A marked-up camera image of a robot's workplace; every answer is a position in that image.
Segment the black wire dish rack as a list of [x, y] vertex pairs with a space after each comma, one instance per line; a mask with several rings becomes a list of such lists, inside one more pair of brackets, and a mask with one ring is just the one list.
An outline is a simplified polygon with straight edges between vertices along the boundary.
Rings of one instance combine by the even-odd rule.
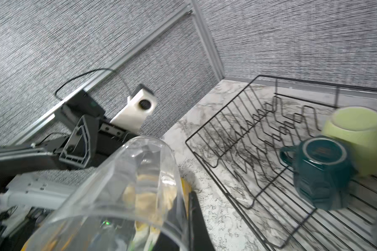
[[280, 158], [354, 105], [377, 111], [377, 87], [258, 75], [185, 143], [263, 251], [377, 251], [377, 173], [353, 178], [349, 204], [325, 211]]

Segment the clear glass cup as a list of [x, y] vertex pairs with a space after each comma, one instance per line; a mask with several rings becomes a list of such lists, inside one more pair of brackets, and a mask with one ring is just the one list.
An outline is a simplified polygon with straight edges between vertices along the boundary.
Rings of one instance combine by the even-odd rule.
[[29, 238], [25, 251], [187, 251], [184, 193], [172, 149], [135, 137]]

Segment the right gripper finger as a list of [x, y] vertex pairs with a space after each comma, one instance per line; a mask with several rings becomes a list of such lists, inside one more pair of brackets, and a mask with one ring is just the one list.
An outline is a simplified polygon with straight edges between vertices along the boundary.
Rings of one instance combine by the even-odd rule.
[[[189, 192], [189, 226], [188, 243], [189, 251], [214, 251], [215, 248], [210, 240], [204, 217], [201, 211], [197, 194]], [[161, 233], [155, 243], [153, 251], [179, 251], [178, 245], [165, 234]]]

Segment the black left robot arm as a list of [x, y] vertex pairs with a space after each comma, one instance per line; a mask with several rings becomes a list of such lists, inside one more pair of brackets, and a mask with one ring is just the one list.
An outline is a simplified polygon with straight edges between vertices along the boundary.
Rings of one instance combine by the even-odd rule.
[[113, 125], [105, 110], [85, 91], [69, 99], [62, 109], [73, 117], [71, 134], [52, 140], [0, 146], [0, 190], [16, 175], [41, 170], [77, 170], [98, 167], [124, 143], [137, 136]]

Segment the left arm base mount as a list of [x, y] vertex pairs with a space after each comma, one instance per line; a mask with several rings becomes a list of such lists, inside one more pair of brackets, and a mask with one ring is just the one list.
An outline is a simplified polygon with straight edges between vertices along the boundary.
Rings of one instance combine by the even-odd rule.
[[0, 181], [0, 251], [20, 251], [75, 190], [32, 173]]

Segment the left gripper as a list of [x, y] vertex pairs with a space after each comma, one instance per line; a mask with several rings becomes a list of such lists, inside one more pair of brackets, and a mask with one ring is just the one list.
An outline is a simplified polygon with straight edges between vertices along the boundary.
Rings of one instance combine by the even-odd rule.
[[72, 131], [59, 161], [77, 169], [100, 166], [127, 141], [138, 135], [89, 115], [80, 118]]

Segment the light green mug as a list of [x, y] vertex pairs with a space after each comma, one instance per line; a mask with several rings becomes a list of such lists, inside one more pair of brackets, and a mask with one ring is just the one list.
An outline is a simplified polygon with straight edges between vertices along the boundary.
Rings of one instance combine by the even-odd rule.
[[346, 142], [360, 176], [377, 173], [377, 111], [363, 106], [337, 109], [326, 120], [322, 135]]

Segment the dark green mug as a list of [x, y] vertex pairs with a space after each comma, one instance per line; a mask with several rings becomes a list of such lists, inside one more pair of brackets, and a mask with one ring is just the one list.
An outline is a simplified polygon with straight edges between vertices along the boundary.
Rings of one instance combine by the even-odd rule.
[[358, 173], [348, 144], [318, 136], [281, 147], [279, 157], [293, 168], [294, 187], [310, 205], [325, 211], [348, 207], [350, 182]]

